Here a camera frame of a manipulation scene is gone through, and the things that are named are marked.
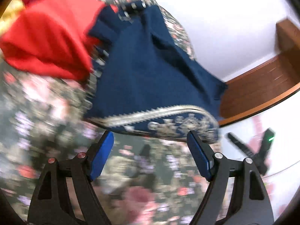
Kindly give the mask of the navy patterned hooded jacket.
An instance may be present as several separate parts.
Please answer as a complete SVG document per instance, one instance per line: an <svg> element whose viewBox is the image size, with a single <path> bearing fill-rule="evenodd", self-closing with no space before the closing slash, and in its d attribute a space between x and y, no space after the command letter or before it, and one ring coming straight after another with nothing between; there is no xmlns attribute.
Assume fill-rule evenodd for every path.
<svg viewBox="0 0 300 225"><path fill-rule="evenodd" d="M101 44L86 120L124 134L185 140L195 131L217 142L227 86L175 45L158 6L107 5L89 35Z"/></svg>

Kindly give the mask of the yellow garment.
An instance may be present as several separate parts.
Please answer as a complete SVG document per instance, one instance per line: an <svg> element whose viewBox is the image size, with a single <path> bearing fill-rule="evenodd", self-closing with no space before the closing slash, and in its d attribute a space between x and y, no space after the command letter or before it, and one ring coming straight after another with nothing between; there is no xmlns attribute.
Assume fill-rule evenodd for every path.
<svg viewBox="0 0 300 225"><path fill-rule="evenodd" d="M12 0L4 11L0 20L0 35L5 33L17 19L20 12L25 9L22 0Z"/></svg>

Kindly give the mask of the red folded garment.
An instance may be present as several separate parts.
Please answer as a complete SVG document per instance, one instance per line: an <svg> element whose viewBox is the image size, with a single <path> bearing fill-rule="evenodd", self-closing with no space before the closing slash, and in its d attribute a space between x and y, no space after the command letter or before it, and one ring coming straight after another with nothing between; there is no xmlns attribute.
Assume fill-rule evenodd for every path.
<svg viewBox="0 0 300 225"><path fill-rule="evenodd" d="M1 36L4 60L35 74L86 83L93 71L90 57L98 39L88 35L100 0L37 0L23 10Z"/></svg>

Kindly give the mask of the brown wooden door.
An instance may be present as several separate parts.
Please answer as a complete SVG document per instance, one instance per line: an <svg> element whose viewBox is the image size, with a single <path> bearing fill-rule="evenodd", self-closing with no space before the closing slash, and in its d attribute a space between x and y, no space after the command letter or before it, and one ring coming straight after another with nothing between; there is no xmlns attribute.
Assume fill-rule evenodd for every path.
<svg viewBox="0 0 300 225"><path fill-rule="evenodd" d="M299 28L288 18L276 23L280 53L227 82L220 126L275 106L299 91Z"/></svg>

